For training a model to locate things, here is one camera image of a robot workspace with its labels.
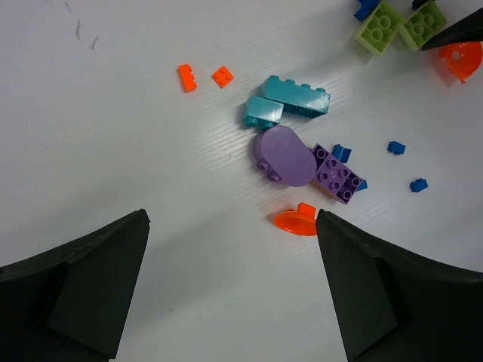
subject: orange toy piece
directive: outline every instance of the orange toy piece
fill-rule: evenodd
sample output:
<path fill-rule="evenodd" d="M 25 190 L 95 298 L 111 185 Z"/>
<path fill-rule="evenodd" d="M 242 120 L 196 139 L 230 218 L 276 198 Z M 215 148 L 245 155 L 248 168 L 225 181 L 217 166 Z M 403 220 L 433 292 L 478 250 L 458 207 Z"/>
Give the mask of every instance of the orange toy piece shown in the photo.
<path fill-rule="evenodd" d="M 225 66 L 222 66 L 219 68 L 213 75 L 212 75 L 214 81 L 218 83 L 220 87 L 225 87 L 230 83 L 235 77 L 233 76 L 232 73 L 226 68 Z"/>
<path fill-rule="evenodd" d="M 191 66 L 189 64 L 183 64 L 178 67 L 181 75 L 181 81 L 183 82 L 184 91 L 192 92 L 196 89 L 195 76 L 192 73 Z"/>
<path fill-rule="evenodd" d="M 453 43 L 445 45 L 439 56 L 446 59 L 451 71 L 465 83 L 465 79 L 471 76 L 481 65 L 483 48 L 479 41 L 469 43 Z"/>
<path fill-rule="evenodd" d="M 277 227 L 292 234 L 313 236 L 317 235 L 315 228 L 315 210 L 312 205 L 301 202 L 297 211 L 289 209 L 276 216 L 273 222 Z"/>

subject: purple oval block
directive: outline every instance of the purple oval block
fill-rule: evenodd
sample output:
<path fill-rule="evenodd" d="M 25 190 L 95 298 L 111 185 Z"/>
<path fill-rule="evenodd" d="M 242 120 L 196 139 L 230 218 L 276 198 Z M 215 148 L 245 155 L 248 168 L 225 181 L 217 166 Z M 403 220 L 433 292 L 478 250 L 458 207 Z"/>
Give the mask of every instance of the purple oval block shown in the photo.
<path fill-rule="evenodd" d="M 289 186 L 307 185 L 315 176 L 315 157 L 291 128 L 274 126 L 254 142 L 257 166 L 270 181 Z"/>

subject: black object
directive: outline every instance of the black object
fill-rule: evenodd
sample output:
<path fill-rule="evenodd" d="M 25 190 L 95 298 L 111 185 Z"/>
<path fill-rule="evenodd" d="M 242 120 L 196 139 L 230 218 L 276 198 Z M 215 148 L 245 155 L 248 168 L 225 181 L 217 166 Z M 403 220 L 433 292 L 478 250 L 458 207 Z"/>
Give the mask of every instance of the black object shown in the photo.
<path fill-rule="evenodd" d="M 436 34 L 421 49 L 428 51 L 443 45 L 468 41 L 483 41 L 483 8 Z"/>
<path fill-rule="evenodd" d="M 420 7 L 422 7 L 427 2 L 428 2 L 428 0 L 414 0 L 413 1 L 413 10 L 419 9 Z"/>
<path fill-rule="evenodd" d="M 318 242 L 349 362 L 483 360 L 483 274 L 427 259 L 330 212 Z"/>
<path fill-rule="evenodd" d="M 139 210 L 0 268 L 0 361 L 115 358 L 148 233 Z"/>

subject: teal block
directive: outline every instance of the teal block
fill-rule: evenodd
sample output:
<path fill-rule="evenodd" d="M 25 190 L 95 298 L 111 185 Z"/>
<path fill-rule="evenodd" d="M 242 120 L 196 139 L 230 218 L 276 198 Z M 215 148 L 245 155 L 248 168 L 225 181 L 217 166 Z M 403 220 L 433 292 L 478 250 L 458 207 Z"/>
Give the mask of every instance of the teal block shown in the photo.
<path fill-rule="evenodd" d="M 267 130 L 280 123 L 283 108 L 281 103 L 252 96 L 245 102 L 242 120 L 247 127 Z"/>
<path fill-rule="evenodd" d="M 355 34 L 355 40 L 371 53 L 382 55 L 394 38 L 404 18 L 384 0 L 362 23 Z"/>
<path fill-rule="evenodd" d="M 260 86 L 260 97 L 284 104 L 284 112 L 315 118 L 329 111 L 331 95 L 324 88 L 311 89 L 310 85 L 296 85 L 295 81 L 281 81 L 271 75 Z"/>
<path fill-rule="evenodd" d="M 412 51 L 417 51 L 445 25 L 445 16 L 438 5 L 429 0 L 406 20 L 399 32 L 408 47 Z"/>

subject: scuff mark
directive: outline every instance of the scuff mark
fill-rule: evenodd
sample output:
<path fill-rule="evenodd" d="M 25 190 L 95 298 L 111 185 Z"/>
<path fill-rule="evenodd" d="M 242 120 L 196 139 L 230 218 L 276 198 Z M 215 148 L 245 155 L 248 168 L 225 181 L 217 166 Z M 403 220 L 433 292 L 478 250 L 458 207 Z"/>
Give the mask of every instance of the scuff mark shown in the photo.
<path fill-rule="evenodd" d="M 98 36 L 96 36 L 96 38 L 94 39 L 94 41 L 92 42 L 91 44 L 91 49 L 94 50 L 94 47 L 96 46 L 96 43 L 97 43 L 97 40 L 99 39 Z"/>
<path fill-rule="evenodd" d="M 75 28 L 75 36 L 77 37 L 77 40 L 81 40 L 81 36 L 79 35 L 81 31 L 81 20 L 77 19 L 77 27 Z"/>

